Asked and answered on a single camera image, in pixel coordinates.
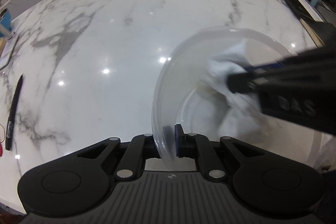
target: white tissue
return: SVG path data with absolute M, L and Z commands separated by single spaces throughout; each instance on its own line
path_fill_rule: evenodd
M 223 122 L 218 128 L 218 136 L 231 136 L 249 142 L 262 138 L 260 125 L 264 120 L 260 113 L 255 94 L 232 93 L 226 84 L 229 74 L 245 72 L 243 67 L 250 63 L 245 58 L 246 42 L 230 47 L 209 60 L 208 70 L 203 82 L 223 94 L 230 106 Z

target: black pen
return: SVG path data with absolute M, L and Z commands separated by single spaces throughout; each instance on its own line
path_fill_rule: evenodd
M 8 122 L 7 122 L 7 131 L 6 131 L 6 145 L 5 145 L 6 150 L 11 150 L 11 147 L 12 147 L 16 107 L 19 101 L 22 81 L 23 81 L 23 75 L 21 75 L 19 81 L 17 82 L 16 89 L 15 89 L 14 96 L 13 96 L 12 105 L 10 107 L 10 112 L 9 112 Z

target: blue cup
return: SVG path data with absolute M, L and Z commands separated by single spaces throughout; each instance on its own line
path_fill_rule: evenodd
M 4 25 L 8 30 L 12 31 L 11 27 L 11 14 L 7 9 L 3 10 L 0 13 L 0 23 Z

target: black smartphone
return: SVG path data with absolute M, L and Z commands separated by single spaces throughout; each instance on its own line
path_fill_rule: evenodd
M 306 8 L 303 7 L 303 5 L 299 2 L 299 0 L 285 0 L 285 2 L 298 19 L 303 18 L 314 20 Z

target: book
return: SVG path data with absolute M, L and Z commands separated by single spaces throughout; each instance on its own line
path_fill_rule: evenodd
M 317 47 L 336 46 L 336 28 L 332 23 L 300 19 Z

